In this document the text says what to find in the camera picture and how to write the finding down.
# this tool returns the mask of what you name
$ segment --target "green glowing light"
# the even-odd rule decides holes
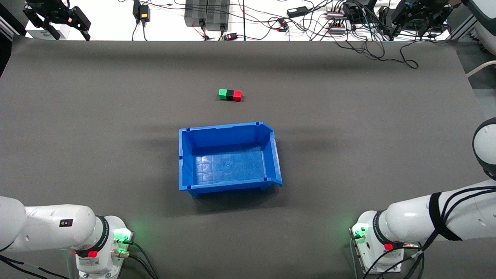
[[[131,238],[131,231],[126,228],[116,229],[114,231],[114,240],[115,241],[126,241]]]

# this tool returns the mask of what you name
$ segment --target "row of colored cubes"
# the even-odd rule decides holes
[[[219,89],[219,99],[241,102],[243,94],[239,90]]]

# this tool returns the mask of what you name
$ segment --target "white robotic arm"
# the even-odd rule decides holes
[[[389,268],[390,272],[401,271],[397,263],[404,251],[400,248],[425,243],[433,231],[439,233],[436,241],[496,236],[496,118],[477,128],[472,146],[484,172],[493,180],[394,203],[358,218],[350,232],[365,273],[382,273]],[[441,218],[443,212],[449,214],[446,220]]]
[[[97,216],[89,207],[56,205],[25,207],[0,196],[0,254],[48,249],[70,250],[79,275],[117,278],[131,232],[115,216]]]

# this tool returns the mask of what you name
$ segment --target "gray table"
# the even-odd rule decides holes
[[[359,214],[486,179],[471,150],[484,118],[455,48],[404,52],[418,70],[328,42],[16,38],[0,79],[0,194],[121,217],[162,278],[350,279]],[[250,121],[275,129],[283,188],[178,190],[179,128]],[[494,245],[435,243],[424,278],[492,276]],[[65,272],[60,251],[12,257]],[[141,277],[127,261],[122,278]]]

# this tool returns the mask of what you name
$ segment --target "blue container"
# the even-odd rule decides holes
[[[264,122],[179,130],[179,190],[198,194],[282,186],[274,130]]]

